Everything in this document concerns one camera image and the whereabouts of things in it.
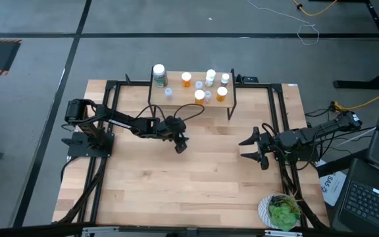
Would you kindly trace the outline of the black desk frame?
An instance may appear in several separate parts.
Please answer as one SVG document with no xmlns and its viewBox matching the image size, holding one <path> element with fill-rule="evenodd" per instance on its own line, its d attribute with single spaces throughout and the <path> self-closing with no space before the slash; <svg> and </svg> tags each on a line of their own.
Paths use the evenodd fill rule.
<svg viewBox="0 0 379 237">
<path fill-rule="evenodd" d="M 352 40 L 379 40 L 379 16 L 370 0 L 341 0 L 346 3 L 364 3 L 377 27 L 378 33 L 325 33 L 320 39 L 352 39 Z M 338 89 L 379 90 L 379 75 L 368 81 L 334 80 L 333 86 Z"/>
</svg>

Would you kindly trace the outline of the black laptop with keyboard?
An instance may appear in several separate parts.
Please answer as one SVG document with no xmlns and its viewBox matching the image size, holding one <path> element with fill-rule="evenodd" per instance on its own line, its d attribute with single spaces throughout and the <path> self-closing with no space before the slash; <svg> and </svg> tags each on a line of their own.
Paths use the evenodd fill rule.
<svg viewBox="0 0 379 237">
<path fill-rule="evenodd" d="M 379 170 L 354 160 L 345 184 L 337 220 L 353 232 L 379 234 Z"/>
</svg>

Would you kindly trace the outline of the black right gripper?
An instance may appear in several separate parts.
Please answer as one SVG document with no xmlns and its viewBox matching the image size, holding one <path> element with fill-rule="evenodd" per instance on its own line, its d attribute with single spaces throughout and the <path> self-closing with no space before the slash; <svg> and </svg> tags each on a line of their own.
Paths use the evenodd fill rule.
<svg viewBox="0 0 379 237">
<path fill-rule="evenodd" d="M 269 168 L 269 160 L 266 156 L 267 153 L 273 153 L 274 158 L 278 160 L 279 165 L 289 166 L 288 153 L 283 150 L 279 139 L 277 138 L 278 133 L 271 126 L 262 126 L 264 133 L 260 134 L 259 128 L 257 126 L 253 127 L 253 133 L 251 136 L 240 142 L 239 145 L 253 145 L 257 142 L 257 152 L 253 153 L 242 153 L 241 156 L 252 159 L 261 164 L 262 170 L 267 170 Z"/>
</svg>

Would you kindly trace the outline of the large green-label gummy bottle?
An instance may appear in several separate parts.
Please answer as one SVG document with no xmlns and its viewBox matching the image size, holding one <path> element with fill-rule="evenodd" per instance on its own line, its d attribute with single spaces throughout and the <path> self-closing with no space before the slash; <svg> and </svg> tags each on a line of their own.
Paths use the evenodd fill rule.
<svg viewBox="0 0 379 237">
<path fill-rule="evenodd" d="M 158 88 L 165 88 L 167 86 L 168 78 L 164 65 L 156 64 L 153 66 L 153 81 Z"/>
</svg>

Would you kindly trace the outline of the white patterned plant pot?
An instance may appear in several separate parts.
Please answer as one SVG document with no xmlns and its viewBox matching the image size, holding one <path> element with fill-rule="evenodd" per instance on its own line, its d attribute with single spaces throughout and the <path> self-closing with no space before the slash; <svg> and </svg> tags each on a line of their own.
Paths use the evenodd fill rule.
<svg viewBox="0 0 379 237">
<path fill-rule="evenodd" d="M 257 206 L 257 212 L 260 220 L 267 226 L 271 228 L 275 228 L 272 224 L 270 213 L 269 213 L 269 203 L 273 195 L 264 197 Z"/>
</svg>

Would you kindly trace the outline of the white printed paper sheet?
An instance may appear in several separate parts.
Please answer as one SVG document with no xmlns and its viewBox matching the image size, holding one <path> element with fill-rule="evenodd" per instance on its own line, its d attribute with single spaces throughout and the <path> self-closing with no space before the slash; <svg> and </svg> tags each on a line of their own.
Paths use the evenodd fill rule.
<svg viewBox="0 0 379 237">
<path fill-rule="evenodd" d="M 320 177 L 320 187 L 322 190 L 324 201 L 330 205 L 335 206 L 343 188 L 347 175 L 343 172 L 335 172 Z"/>
</svg>

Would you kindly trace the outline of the white bottle with blue label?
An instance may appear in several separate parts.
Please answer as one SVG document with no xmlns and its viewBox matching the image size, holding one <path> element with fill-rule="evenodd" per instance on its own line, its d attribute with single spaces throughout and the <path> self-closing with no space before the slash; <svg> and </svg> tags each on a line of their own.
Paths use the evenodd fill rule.
<svg viewBox="0 0 379 237">
<path fill-rule="evenodd" d="M 205 85 L 207 87 L 212 87 L 213 84 L 214 84 L 214 80 L 215 80 L 215 76 L 216 76 L 216 72 L 215 70 L 213 69 L 209 69 L 207 72 L 206 72 L 206 77 L 205 77 Z"/>
</svg>

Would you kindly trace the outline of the wooden shelf with black legs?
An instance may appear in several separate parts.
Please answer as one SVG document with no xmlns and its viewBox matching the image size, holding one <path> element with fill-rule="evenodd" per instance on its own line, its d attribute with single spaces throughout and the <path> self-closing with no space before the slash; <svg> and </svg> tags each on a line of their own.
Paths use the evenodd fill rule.
<svg viewBox="0 0 379 237">
<path fill-rule="evenodd" d="M 190 72 L 191 73 L 191 86 L 183 87 L 181 75 L 183 72 L 181 71 L 167 71 L 168 84 L 165 88 L 156 87 L 153 81 L 153 67 L 151 69 L 151 79 L 150 79 L 150 89 L 148 95 L 148 104 L 150 105 L 158 105 L 158 106 L 184 106 L 186 104 L 196 104 L 194 93 L 195 83 L 196 81 L 202 81 L 203 83 L 203 91 L 211 92 L 211 100 L 209 103 L 205 103 L 205 100 L 202 104 L 204 107 L 225 107 L 227 108 L 227 117 L 230 119 L 234 112 L 234 109 L 237 105 L 236 102 L 236 89 L 235 89 L 235 74 L 234 70 L 230 72 L 216 72 L 214 84 L 212 87 L 207 87 L 205 85 L 205 77 L 206 72 Z M 218 102 L 216 100 L 216 91 L 217 88 L 221 87 L 221 77 L 224 73 L 230 75 L 229 83 L 226 86 L 228 93 L 223 102 Z M 166 88 L 171 88 L 173 93 L 172 100 L 167 100 L 164 94 L 164 90 Z"/>
</svg>

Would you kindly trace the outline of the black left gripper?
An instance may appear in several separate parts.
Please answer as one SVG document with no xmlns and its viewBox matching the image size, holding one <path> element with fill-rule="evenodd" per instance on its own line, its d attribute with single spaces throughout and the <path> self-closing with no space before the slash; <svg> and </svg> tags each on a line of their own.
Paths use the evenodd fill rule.
<svg viewBox="0 0 379 237">
<path fill-rule="evenodd" d="M 181 154 L 184 150 L 186 142 L 189 138 L 184 136 L 186 131 L 186 125 L 184 121 L 178 117 L 166 117 L 159 124 L 159 134 L 166 140 L 175 140 L 175 150 L 178 154 Z"/>
</svg>

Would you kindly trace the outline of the black table frame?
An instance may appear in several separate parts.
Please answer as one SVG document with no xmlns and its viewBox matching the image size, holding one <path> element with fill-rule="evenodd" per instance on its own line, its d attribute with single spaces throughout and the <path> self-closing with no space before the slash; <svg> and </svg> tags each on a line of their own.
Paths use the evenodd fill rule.
<svg viewBox="0 0 379 237">
<path fill-rule="evenodd" d="M 204 111 L 185 106 L 187 150 L 172 142 L 141 139 L 114 127 L 110 157 L 101 188 L 84 213 L 87 221 L 110 226 L 261 228 L 257 206 L 266 196 L 284 192 L 276 160 L 263 170 L 246 159 L 255 146 L 243 146 L 254 127 L 266 122 L 275 130 L 305 125 L 296 85 L 273 88 L 243 85 L 230 95 L 232 117 L 212 101 Z"/>
</svg>

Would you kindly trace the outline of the green succulent plant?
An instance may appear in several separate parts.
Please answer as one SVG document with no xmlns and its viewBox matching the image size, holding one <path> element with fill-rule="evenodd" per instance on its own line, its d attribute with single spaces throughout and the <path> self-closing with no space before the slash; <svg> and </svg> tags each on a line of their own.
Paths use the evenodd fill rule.
<svg viewBox="0 0 379 237">
<path fill-rule="evenodd" d="M 270 221 L 274 226 L 287 232 L 291 230 L 301 218 L 302 210 L 294 196 L 272 196 L 268 204 Z"/>
</svg>

